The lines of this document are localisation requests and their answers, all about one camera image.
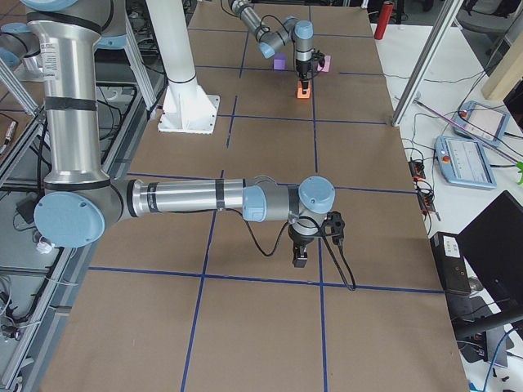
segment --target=green object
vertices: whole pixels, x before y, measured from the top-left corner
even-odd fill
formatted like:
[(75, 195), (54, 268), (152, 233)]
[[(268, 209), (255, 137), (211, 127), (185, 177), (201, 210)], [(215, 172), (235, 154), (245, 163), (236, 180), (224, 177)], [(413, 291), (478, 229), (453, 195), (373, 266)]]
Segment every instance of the green object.
[(517, 167), (518, 169), (520, 169), (518, 173), (521, 174), (520, 182), (518, 182), (517, 184), (518, 184), (518, 185), (521, 185), (521, 184), (523, 184), (523, 162), (518, 162), (518, 163), (516, 163), (516, 167)]

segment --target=white table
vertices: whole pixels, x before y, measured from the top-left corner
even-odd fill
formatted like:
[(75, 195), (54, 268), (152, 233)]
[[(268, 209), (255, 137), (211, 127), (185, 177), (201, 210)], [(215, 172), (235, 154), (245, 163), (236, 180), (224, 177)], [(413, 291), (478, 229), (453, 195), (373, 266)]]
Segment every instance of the white table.
[[(418, 60), (430, 31), (431, 27), (429, 26), (389, 25), (384, 39), (376, 41), (384, 74), (408, 77)], [(451, 28), (437, 52), (435, 59), (432, 61), (425, 78), (440, 81), (455, 81), (460, 78), (467, 78), (478, 74), (482, 70), (483, 68), (475, 57), (472, 49), (468, 46), (461, 31), (458, 28)], [(448, 112), (453, 112), (476, 80), (477, 77), (456, 83), (424, 81), (420, 87), (421, 97), (419, 100), (440, 113), (447, 114)], [(486, 103), (489, 106), (502, 105), (503, 102), (501, 101), (489, 101), (483, 98), (481, 87), (487, 80), (488, 77), (484, 76), (466, 100), (476, 100)], [(391, 95), (391, 101), (395, 107), (398, 103), (396, 97), (399, 98), (401, 96), (406, 83), (406, 79), (387, 76), (387, 85)], [(418, 113), (427, 114), (422, 108), (416, 104), (412, 104), (400, 124), (402, 137), (412, 139), (414, 132), (414, 115)], [(445, 129), (445, 125), (446, 123), (443, 120), (419, 115), (416, 120), (416, 136), (414, 140), (421, 145), (433, 147), (435, 139)], [(522, 135), (513, 119), (511, 119), (508, 124), (507, 132)], [(445, 134), (452, 136), (454, 133), (447, 127)], [(523, 152), (523, 140), (506, 136), (503, 140), (516, 151)], [(412, 146), (407, 140), (404, 140), (404, 145), (405, 147)], [(420, 149), (425, 158), (432, 156), (432, 152), (429, 149), (418, 145), (414, 147)], [(409, 157), (411, 150), (406, 150), (405, 152), (407, 157)], [(490, 164), (509, 164), (508, 161), (500, 158), (491, 151), (487, 150), (486, 153)], [(515, 155), (510, 151), (508, 151), (508, 153), (512, 156)], [(413, 152), (413, 158), (418, 158), (418, 153), (415, 151)], [(440, 221), (432, 216), (429, 237), (436, 231), (459, 233), (505, 189), (508, 189), (520, 203), (523, 203), (523, 188), (517, 185), (520, 175), (518, 175), (517, 169), (515, 168), (494, 168), (494, 177), (498, 184), (497, 189), (480, 190), (451, 186), (441, 175), (438, 163), (436, 163), (434, 170), (432, 170), (432, 166), (432, 160), (429, 159), (425, 161), (427, 180), (429, 183), (434, 184), (436, 191), (435, 205), (436, 210), (439, 212)], [(481, 296), (484, 297), (487, 303), (492, 301), (492, 298), (490, 298), (485, 290), (481, 293)], [(494, 312), (499, 311), (496, 305), (492, 305), (490, 308)], [(511, 350), (511, 352), (523, 356), (523, 341), (521, 341), (516, 333), (511, 334), (511, 339), (516, 344), (515, 349)], [(480, 390), (483, 387), (485, 375), (489, 367), (488, 363), (478, 362), (470, 364), (463, 359), (463, 366), (465, 367), (468, 379)], [(487, 388), (488, 391), (523, 390), (523, 360), (508, 357), (508, 366), (508, 369), (496, 369), (498, 377), (490, 379)], [(510, 376), (510, 379), (506, 382), (501, 382), (500, 379), (504, 376)]]

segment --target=power adapter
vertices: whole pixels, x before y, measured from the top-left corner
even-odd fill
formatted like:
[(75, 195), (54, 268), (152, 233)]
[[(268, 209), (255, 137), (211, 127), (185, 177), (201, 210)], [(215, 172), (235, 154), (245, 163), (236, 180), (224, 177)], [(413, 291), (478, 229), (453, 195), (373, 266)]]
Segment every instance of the power adapter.
[(16, 212), (24, 219), (25, 223), (31, 225), (34, 222), (34, 208), (36, 207), (36, 200), (27, 197), (16, 204)]

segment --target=pink block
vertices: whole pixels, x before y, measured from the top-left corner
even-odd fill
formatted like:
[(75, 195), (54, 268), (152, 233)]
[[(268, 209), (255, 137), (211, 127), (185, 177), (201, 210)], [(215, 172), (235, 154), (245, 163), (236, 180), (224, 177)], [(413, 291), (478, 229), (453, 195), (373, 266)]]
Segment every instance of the pink block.
[(320, 72), (328, 72), (329, 71), (329, 67), (330, 67), (330, 56), (329, 55), (325, 55), (325, 65), (323, 68), (320, 67), (320, 65), (318, 65), (318, 71)]
[(279, 71), (285, 71), (285, 54), (284, 53), (278, 53), (275, 55), (273, 68)]

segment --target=blue cable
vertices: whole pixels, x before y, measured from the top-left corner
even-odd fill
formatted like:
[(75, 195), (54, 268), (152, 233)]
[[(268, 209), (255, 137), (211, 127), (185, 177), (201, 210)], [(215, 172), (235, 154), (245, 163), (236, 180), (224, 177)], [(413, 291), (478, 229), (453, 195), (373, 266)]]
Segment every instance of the blue cable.
[(499, 343), (496, 346), (496, 350), (494, 351), (494, 355), (492, 356), (492, 360), (490, 361), (489, 371), (487, 372), (487, 377), (485, 378), (485, 383), (483, 384), (483, 389), (481, 390), (481, 392), (486, 392), (487, 384), (489, 383), (489, 379), (490, 379), (490, 373), (492, 372), (492, 369), (494, 367), (494, 363), (496, 362), (496, 359), (498, 358), (499, 348), (501, 347), (503, 342), (508, 338), (508, 335), (510, 335), (511, 333), (516, 331), (517, 329), (518, 328), (513, 328), (510, 331), (505, 332), (503, 337), (499, 340)]

